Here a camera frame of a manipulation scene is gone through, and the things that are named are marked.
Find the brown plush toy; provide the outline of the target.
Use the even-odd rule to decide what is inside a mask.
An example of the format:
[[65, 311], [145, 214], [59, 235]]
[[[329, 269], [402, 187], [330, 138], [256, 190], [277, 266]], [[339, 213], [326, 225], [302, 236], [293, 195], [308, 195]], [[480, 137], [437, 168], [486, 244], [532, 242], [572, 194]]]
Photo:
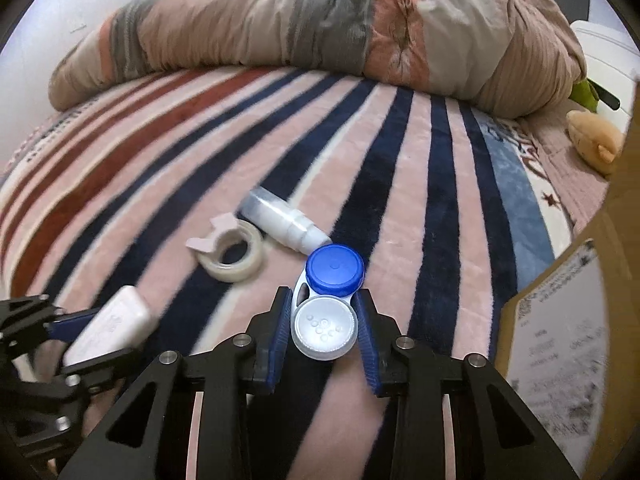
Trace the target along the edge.
[[580, 157], [603, 177], [611, 177], [622, 154], [625, 135], [612, 122], [591, 113], [566, 114], [567, 133]]

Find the pink bed sheet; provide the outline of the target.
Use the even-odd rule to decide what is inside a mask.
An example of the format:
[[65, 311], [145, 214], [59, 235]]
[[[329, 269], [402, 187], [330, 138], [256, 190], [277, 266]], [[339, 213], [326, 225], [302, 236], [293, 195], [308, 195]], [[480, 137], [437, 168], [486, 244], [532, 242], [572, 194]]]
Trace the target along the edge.
[[585, 111], [579, 104], [565, 100], [556, 107], [518, 118], [518, 124], [532, 138], [542, 169], [577, 236], [602, 206], [608, 180], [580, 157], [568, 137], [566, 114], [572, 110]]

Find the rolled patchwork duvet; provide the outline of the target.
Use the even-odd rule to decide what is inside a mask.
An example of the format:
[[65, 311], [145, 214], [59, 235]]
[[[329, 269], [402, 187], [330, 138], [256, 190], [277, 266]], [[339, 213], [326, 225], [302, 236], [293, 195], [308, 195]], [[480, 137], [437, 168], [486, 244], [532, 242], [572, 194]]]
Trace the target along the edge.
[[56, 110], [165, 70], [293, 66], [367, 77], [519, 118], [587, 76], [554, 0], [132, 0], [49, 81]]

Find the white spray bottle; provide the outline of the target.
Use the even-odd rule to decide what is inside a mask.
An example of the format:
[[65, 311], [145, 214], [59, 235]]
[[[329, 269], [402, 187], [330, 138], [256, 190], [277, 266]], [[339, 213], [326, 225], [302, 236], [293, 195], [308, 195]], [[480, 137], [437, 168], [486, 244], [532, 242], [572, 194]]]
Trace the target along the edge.
[[332, 243], [306, 214], [261, 186], [245, 196], [240, 214], [281, 245], [306, 256]]

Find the green plush toy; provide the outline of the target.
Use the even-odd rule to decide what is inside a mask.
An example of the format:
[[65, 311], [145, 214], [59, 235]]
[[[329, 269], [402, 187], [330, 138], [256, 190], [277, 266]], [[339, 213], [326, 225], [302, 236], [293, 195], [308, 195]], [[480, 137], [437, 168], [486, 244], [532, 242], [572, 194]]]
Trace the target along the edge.
[[577, 81], [570, 92], [570, 99], [591, 113], [595, 113], [600, 101], [598, 92], [589, 79]]

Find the striped pink blanket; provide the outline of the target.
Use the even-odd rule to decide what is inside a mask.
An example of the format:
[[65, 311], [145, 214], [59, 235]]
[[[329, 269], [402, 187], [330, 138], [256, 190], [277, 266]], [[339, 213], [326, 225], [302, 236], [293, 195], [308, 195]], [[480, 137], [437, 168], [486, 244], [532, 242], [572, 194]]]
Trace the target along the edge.
[[569, 479], [495, 361], [570, 244], [532, 137], [292, 68], [146, 76], [1, 177], [6, 479]]

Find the white headboard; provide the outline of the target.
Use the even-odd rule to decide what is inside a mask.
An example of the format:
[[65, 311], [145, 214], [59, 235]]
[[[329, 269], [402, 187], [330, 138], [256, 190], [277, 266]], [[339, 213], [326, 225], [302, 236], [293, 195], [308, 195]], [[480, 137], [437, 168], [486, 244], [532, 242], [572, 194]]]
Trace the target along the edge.
[[604, 25], [574, 21], [570, 27], [582, 45], [588, 78], [600, 96], [597, 113], [625, 133], [639, 77], [636, 45], [622, 32]]

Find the contact lens case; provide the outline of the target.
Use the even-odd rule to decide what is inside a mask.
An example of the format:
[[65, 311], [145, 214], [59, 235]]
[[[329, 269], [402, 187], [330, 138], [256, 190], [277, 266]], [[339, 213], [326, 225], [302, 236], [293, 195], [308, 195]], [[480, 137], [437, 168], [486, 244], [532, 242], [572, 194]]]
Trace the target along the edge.
[[363, 281], [363, 260], [345, 245], [320, 247], [307, 258], [291, 304], [291, 337], [299, 352], [335, 361], [352, 350], [358, 318], [350, 300]]

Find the cardboard box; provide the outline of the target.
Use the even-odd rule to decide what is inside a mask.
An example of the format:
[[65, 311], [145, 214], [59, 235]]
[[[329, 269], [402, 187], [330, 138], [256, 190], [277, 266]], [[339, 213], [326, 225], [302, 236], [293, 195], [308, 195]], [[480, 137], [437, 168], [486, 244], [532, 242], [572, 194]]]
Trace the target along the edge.
[[496, 367], [579, 478], [602, 478], [638, 430], [638, 122], [596, 215], [503, 308]]

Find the clear tape roll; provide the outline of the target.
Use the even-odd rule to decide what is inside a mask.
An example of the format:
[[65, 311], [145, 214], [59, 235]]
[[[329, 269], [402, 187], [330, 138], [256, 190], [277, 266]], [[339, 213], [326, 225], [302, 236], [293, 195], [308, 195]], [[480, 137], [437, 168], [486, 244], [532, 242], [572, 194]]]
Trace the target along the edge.
[[[237, 247], [244, 248], [244, 254], [227, 262], [226, 255]], [[231, 212], [211, 218], [209, 233], [189, 238], [186, 248], [209, 276], [224, 283], [251, 278], [264, 261], [262, 234], [256, 226], [236, 218]]]

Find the white soap-like box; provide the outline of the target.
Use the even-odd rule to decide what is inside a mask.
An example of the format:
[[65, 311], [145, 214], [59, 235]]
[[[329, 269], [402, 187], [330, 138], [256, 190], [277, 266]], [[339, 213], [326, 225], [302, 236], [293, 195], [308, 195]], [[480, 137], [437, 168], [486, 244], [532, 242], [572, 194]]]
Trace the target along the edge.
[[64, 366], [140, 347], [154, 332], [158, 318], [134, 286], [122, 286], [80, 332], [63, 356]]

